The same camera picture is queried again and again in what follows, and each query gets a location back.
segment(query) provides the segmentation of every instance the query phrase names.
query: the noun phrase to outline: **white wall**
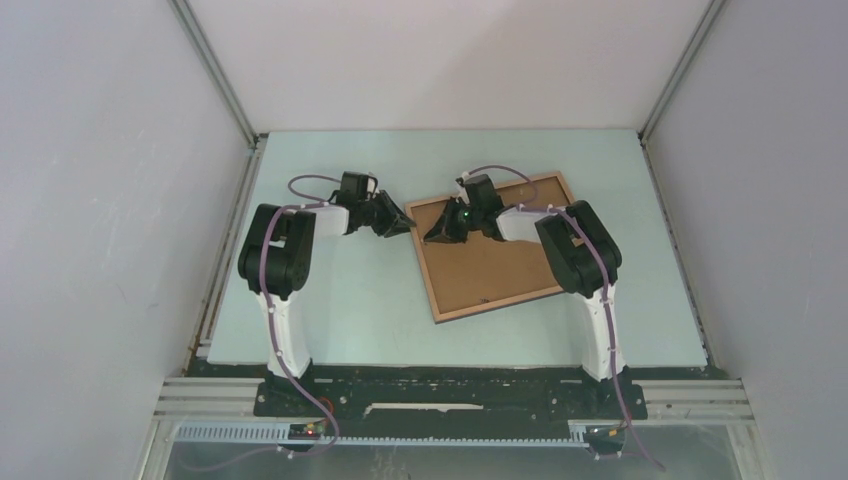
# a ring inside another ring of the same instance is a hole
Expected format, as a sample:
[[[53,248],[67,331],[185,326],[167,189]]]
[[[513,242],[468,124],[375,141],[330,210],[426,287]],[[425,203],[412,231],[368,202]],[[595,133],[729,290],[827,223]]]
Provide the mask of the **white wall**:
[[[0,2],[0,477],[129,478],[246,146],[165,0]]]
[[[651,143],[780,478],[845,478],[848,3],[731,1]]]
[[[708,0],[196,0],[260,132],[640,128]]]

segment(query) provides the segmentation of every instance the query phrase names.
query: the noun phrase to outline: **black mounting plate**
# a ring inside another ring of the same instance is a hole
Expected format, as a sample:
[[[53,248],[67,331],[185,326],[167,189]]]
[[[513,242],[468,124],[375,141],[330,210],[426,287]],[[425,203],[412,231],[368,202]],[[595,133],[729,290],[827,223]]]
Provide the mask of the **black mounting plate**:
[[[642,388],[621,377],[634,419],[647,418]],[[579,368],[310,367],[301,384],[329,400],[345,436],[439,439],[570,438],[569,420],[620,420],[608,385]],[[287,380],[259,385],[257,417],[322,417]],[[374,404],[463,404],[479,409],[381,409]]]

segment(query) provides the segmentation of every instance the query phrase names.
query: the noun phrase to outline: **white table surface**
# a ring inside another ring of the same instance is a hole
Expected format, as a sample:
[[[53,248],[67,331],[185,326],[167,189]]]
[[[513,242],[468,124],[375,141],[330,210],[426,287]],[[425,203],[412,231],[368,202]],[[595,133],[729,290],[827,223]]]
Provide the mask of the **white table surface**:
[[[241,241],[260,203],[300,203],[286,183],[299,174],[340,178],[373,172],[403,208],[449,194],[462,171],[504,164],[538,174],[559,170],[592,204],[621,249],[616,289],[620,344],[631,366],[706,364],[666,226],[631,130],[290,132],[271,134]],[[495,182],[511,179],[492,171]],[[306,180],[327,196],[333,184]],[[208,360],[268,361],[268,332],[255,296],[234,271],[227,279]],[[433,323],[409,235],[370,228],[316,242],[300,299],[319,364],[579,365],[584,334],[576,299],[556,295],[441,325]]]

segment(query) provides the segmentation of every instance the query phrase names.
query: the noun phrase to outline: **wooden frame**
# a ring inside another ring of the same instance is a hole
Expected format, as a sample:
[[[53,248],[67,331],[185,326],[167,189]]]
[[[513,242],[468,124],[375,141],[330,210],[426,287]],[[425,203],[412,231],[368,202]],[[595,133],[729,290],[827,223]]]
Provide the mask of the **wooden frame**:
[[[566,204],[571,204],[575,200],[574,194],[571,193],[571,189],[568,187],[568,184],[566,183],[565,178],[563,178],[562,173],[560,173],[560,172],[551,172],[551,173],[546,173],[546,174],[534,175],[534,176],[531,176],[530,179],[534,183],[536,183],[537,186],[540,187],[540,195],[539,195],[539,198],[537,198],[535,201],[529,203],[528,205],[535,206],[535,207],[544,207],[544,206],[548,205],[549,203],[554,203],[554,204],[558,204],[558,206],[559,206],[559,205],[563,204],[563,202],[562,202],[563,197],[565,198]],[[510,197],[510,196],[514,197],[517,193],[518,194],[522,193],[520,190],[518,192],[516,192],[515,188],[513,188],[513,187],[520,187],[521,185],[524,185],[524,184],[525,184],[524,180],[519,179],[519,180],[514,180],[514,181],[496,184],[495,188],[498,190],[498,193],[503,195],[504,203],[509,204],[509,203],[515,203],[516,200],[510,199],[508,197]],[[542,186],[545,186],[545,185],[547,185],[545,187],[545,189],[549,192],[547,195],[542,191]],[[550,193],[551,188],[553,186],[559,187],[558,188],[558,190],[559,190],[558,194],[551,194]],[[427,289],[427,297],[428,297],[429,302],[430,302],[430,309],[433,312],[433,319],[436,323],[442,323],[442,322],[446,322],[446,321],[450,321],[450,320],[456,320],[458,318],[467,317],[469,315],[476,315],[476,314],[479,314],[479,313],[495,310],[495,309],[498,309],[498,308],[507,307],[507,306],[510,306],[510,305],[515,305],[515,304],[518,304],[518,303],[527,302],[527,301],[530,301],[530,300],[535,300],[537,298],[547,297],[549,295],[555,295],[557,293],[562,292],[562,288],[560,288],[560,286],[556,284],[556,281],[553,279],[553,275],[551,275],[550,271],[547,270],[547,263],[544,263],[543,260],[540,262],[539,256],[540,255],[544,256],[544,251],[542,250],[541,245],[535,245],[535,244],[531,244],[531,243],[527,243],[527,242],[508,242],[508,244],[512,245],[512,247],[509,247],[509,248],[511,248],[511,250],[510,250],[511,254],[518,255],[518,256],[527,256],[528,258],[532,259],[534,265],[538,265],[540,263],[544,265],[544,269],[537,272],[538,275],[536,275],[535,273],[533,274],[534,278],[538,277],[538,279],[539,279],[539,281],[536,282],[536,283],[539,283],[539,282],[544,283],[543,286],[539,286],[539,285],[536,285],[535,287],[530,286],[530,287],[528,287],[529,290],[507,293],[507,294],[504,294],[504,295],[501,295],[499,293],[494,293],[493,295],[491,295],[491,297],[492,297],[491,300],[488,300],[486,297],[483,297],[481,299],[480,303],[475,303],[474,300],[469,299],[469,300],[466,300],[465,303],[473,303],[473,304],[468,304],[468,305],[465,305],[465,306],[456,306],[455,304],[458,303],[457,301],[447,302],[447,303],[452,303],[454,305],[448,305],[448,306],[440,305],[439,295],[438,295],[438,292],[437,292],[437,290],[439,290],[439,289],[436,288],[436,286],[434,285],[434,282],[438,281],[437,278],[434,279],[434,276],[438,276],[438,275],[436,275],[437,272],[435,272],[433,269],[434,268],[439,269],[440,265],[442,265],[441,268],[444,269],[445,260],[444,259],[435,259],[434,260],[431,256],[430,261],[428,261],[428,254],[425,253],[425,248],[433,248],[433,247],[431,247],[430,245],[425,245],[423,240],[422,240],[422,237],[423,237],[424,233],[429,228],[431,228],[431,226],[432,226],[432,223],[433,223],[432,217],[434,215],[433,212],[436,211],[436,210],[438,212],[441,212],[441,210],[443,208],[443,204],[445,202],[447,202],[447,200],[449,200],[450,198],[451,198],[451,195],[442,195],[442,196],[439,196],[439,197],[428,198],[428,199],[424,199],[424,200],[410,202],[410,203],[407,203],[404,206],[405,210],[406,210],[406,214],[410,218],[416,220],[416,222],[418,222],[418,220],[422,216],[425,215],[422,211],[422,207],[427,209],[426,210],[426,216],[428,217],[429,221],[419,223],[421,230],[419,230],[418,228],[413,228],[412,231],[411,231],[411,234],[412,234],[412,241],[413,241],[413,244],[415,246],[415,253],[418,257],[418,264],[421,267],[421,274],[424,278],[424,285]],[[480,232],[472,232],[471,235],[480,236],[480,238],[482,238],[482,234]],[[476,240],[476,241],[478,242],[477,245],[472,247],[472,248],[474,248],[475,253],[478,253],[477,250],[479,250],[481,248],[503,249],[504,248],[503,245],[506,245],[506,244],[499,243],[499,242],[489,243],[489,242],[494,242],[494,240],[490,240],[490,239],[485,239],[483,241],[483,243],[480,243],[479,239]],[[469,242],[470,243],[472,242],[472,238],[470,236],[469,236]],[[435,248],[454,249],[454,251],[456,252],[456,254],[455,254],[456,258],[462,259],[462,258],[465,258],[467,256],[467,255],[464,255],[464,253],[466,253],[466,254],[468,253],[467,250],[465,252],[463,252],[461,250],[461,249],[463,249],[463,247],[467,247],[467,245],[440,245],[440,246],[435,247]],[[505,278],[509,278],[512,275],[511,275],[511,272],[506,271],[506,272],[503,272],[503,276]],[[515,288],[518,288],[519,290],[521,289],[520,285],[516,286],[515,283],[510,284],[510,289],[514,290]],[[457,292],[458,289],[453,288],[450,291],[453,293],[453,292]]]

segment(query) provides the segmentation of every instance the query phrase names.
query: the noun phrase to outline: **purple cable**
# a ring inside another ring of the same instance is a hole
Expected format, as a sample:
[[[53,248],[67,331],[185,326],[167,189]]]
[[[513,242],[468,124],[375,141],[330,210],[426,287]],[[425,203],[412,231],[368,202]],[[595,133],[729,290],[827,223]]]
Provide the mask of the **purple cable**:
[[[328,181],[331,181],[331,182],[342,183],[340,180],[337,180],[337,179],[335,179],[335,178],[333,178],[333,177],[328,177],[328,176],[326,176],[326,175],[316,175],[316,174],[314,174],[314,173],[310,173],[310,174],[307,174],[307,175],[298,175],[298,176],[296,176],[296,177],[292,178],[291,180],[289,180],[289,185],[288,185],[288,187],[289,187],[289,191],[290,191],[290,192],[292,192],[293,194],[297,195],[298,197],[306,198],[306,199],[308,199],[308,200],[314,200],[314,201],[316,201],[316,202],[324,202],[324,201],[326,201],[326,200],[324,200],[323,198],[315,197],[315,196],[313,196],[313,195],[307,195],[307,194],[305,194],[305,193],[298,192],[298,191],[297,191],[297,190],[295,190],[295,189],[294,189],[294,187],[293,187],[294,182],[296,182],[296,181],[298,181],[298,180],[303,180],[303,179],[305,179],[305,178],[317,178],[317,179],[319,179],[319,180],[328,180]]]
[[[610,337],[610,370],[612,372],[612,384],[615,387],[615,396],[618,398],[618,405],[621,407],[621,413],[624,415],[624,421],[627,423],[627,428],[630,430],[630,433],[633,435],[633,440],[636,441],[636,445],[639,447],[639,451],[642,456],[653,463],[661,472],[665,472],[665,465],[657,461],[651,454],[648,452],[648,449],[645,448],[645,445],[642,443],[642,439],[639,438],[639,435],[636,433],[636,430],[633,428],[633,422],[630,420],[630,415],[627,413],[627,404],[624,402],[624,395],[621,393],[621,385],[618,382],[618,375],[616,372],[615,365],[615,324],[612,321],[612,307],[609,304],[609,297],[607,296],[609,293],[609,273],[607,273],[606,266],[604,265],[604,261],[601,259],[601,254],[598,253],[598,249],[592,245],[592,242],[589,240],[589,237],[580,228],[580,224],[577,223],[577,220],[569,216],[565,213],[565,210],[559,210],[559,214],[562,218],[571,225],[571,228],[577,232],[577,236],[579,236],[583,243],[586,245],[586,248],[589,249],[589,253],[592,254],[592,257],[595,259],[595,262],[598,264],[598,267],[601,270],[601,276],[604,278],[604,287],[601,290],[601,303],[604,304],[604,313],[607,317],[607,330],[609,330]]]
[[[341,436],[341,430],[339,429],[339,423],[336,421],[336,417],[332,413],[330,413],[330,411],[324,406],[323,403],[321,403],[318,399],[313,397],[308,391],[306,391],[305,388],[303,388],[300,385],[300,383],[298,383],[298,381],[294,377],[294,374],[291,372],[289,367],[286,366],[286,362],[283,361],[282,354],[277,353],[277,352],[282,352],[282,350],[280,350],[280,345],[277,342],[277,329],[274,326],[274,313],[273,313],[273,305],[274,304],[271,301],[271,294],[268,293],[268,285],[265,282],[265,267],[267,266],[267,263],[268,263],[268,247],[271,244],[271,235],[273,235],[274,227],[277,225],[277,221],[280,219],[280,216],[283,214],[283,212],[285,212],[286,210],[305,210],[305,209],[309,209],[309,208],[318,208],[318,207],[323,207],[323,206],[324,206],[324,203],[310,203],[310,204],[307,204],[307,205],[286,205],[285,207],[278,208],[277,211],[274,212],[274,216],[271,217],[271,221],[268,222],[268,229],[265,230],[265,239],[262,242],[262,251],[261,251],[261,254],[259,256],[259,288],[262,290],[262,295],[265,297],[265,303],[268,306],[268,329],[269,329],[270,334],[271,334],[271,345],[274,349],[274,358],[277,359],[277,362],[280,365],[280,368],[282,368],[283,372],[285,372],[285,374],[286,374],[286,379],[288,379],[288,381],[291,382],[292,385],[294,385],[294,388],[297,389],[297,391],[300,392],[301,395],[304,396],[304,398],[306,398],[307,400],[312,402],[312,404],[317,406],[318,409],[321,410],[321,412],[324,413],[326,418],[328,420],[330,420],[330,423],[333,425],[333,430],[334,430],[333,439],[329,443],[327,443],[326,445],[322,445],[321,447],[319,447],[316,450],[309,450],[309,451],[306,451],[306,452],[294,452],[294,451],[289,450],[287,448],[283,448],[280,445],[259,447],[259,448],[255,448],[253,450],[250,450],[248,452],[245,452],[241,455],[238,455],[234,458],[231,458],[231,459],[229,459],[225,462],[221,462],[221,463],[211,465],[211,466],[207,466],[207,467],[194,467],[194,466],[191,466],[191,465],[186,465],[182,460],[180,460],[180,466],[182,468],[184,468],[185,470],[189,470],[189,471],[192,471],[192,472],[204,472],[204,473],[205,472],[214,472],[216,470],[220,470],[222,468],[228,467],[228,466],[230,466],[234,463],[240,462],[240,461],[244,460],[245,458],[252,457],[253,455],[256,455],[256,454],[259,454],[259,453],[270,452],[270,451],[284,451],[291,457],[309,457],[309,456],[319,455],[321,453],[326,452],[333,445],[335,445],[336,442],[339,441],[339,438]]]
[[[274,303],[271,301],[271,294],[268,293],[268,285],[265,283],[265,267],[268,263],[268,247],[271,244],[271,235],[274,233],[274,227],[277,225],[277,220],[280,219],[280,216],[283,214],[283,212],[285,212],[286,210],[300,210],[317,208],[322,206],[324,206],[324,203],[313,203],[303,206],[286,205],[285,207],[278,208],[277,211],[274,212],[274,216],[271,217],[271,221],[268,222],[268,229],[265,230],[265,240],[262,241],[262,252],[259,255],[259,288],[262,290],[262,295],[265,296],[265,303],[268,306],[268,329],[271,333],[271,346],[274,349],[274,358],[277,359],[277,363],[279,363],[280,368],[283,369],[283,372],[285,372],[286,374],[286,378],[289,380],[289,382],[291,382],[294,388],[298,392],[300,392],[300,394],[303,395],[304,398],[306,398],[307,400],[312,402],[313,405],[318,407],[318,409],[321,410],[322,413],[324,413],[326,418],[330,420],[330,423],[333,424],[333,439],[330,440],[330,443],[322,445],[317,450],[309,450],[306,452],[288,451],[288,454],[292,457],[309,457],[326,452],[327,450],[332,448],[333,445],[336,444],[336,442],[339,441],[339,437],[341,436],[341,430],[339,429],[339,423],[336,421],[336,417],[333,416],[332,413],[330,413],[330,411],[327,409],[327,407],[324,406],[323,403],[321,403],[317,398],[313,397],[309,392],[306,391],[305,388],[300,385],[300,383],[298,383],[297,379],[295,379],[294,374],[292,374],[291,370],[289,370],[289,367],[286,366],[286,362],[283,361],[283,353],[280,349],[279,343],[277,342],[277,329],[274,326]]]
[[[536,184],[533,183],[533,180],[530,180],[530,177],[528,177],[527,175],[524,175],[523,173],[519,172],[518,170],[516,170],[514,168],[510,168],[510,167],[507,167],[505,165],[484,165],[482,167],[478,167],[478,168],[475,168],[474,170],[471,170],[470,172],[468,172],[468,174],[474,175],[475,173],[481,172],[483,170],[505,170],[505,171],[510,172],[512,174],[518,175],[519,177],[524,179],[525,182],[527,182],[531,187],[533,187],[533,196],[530,197],[529,200],[523,200],[521,203],[530,203],[533,200],[536,200],[536,197],[539,196],[539,188],[536,187]]]

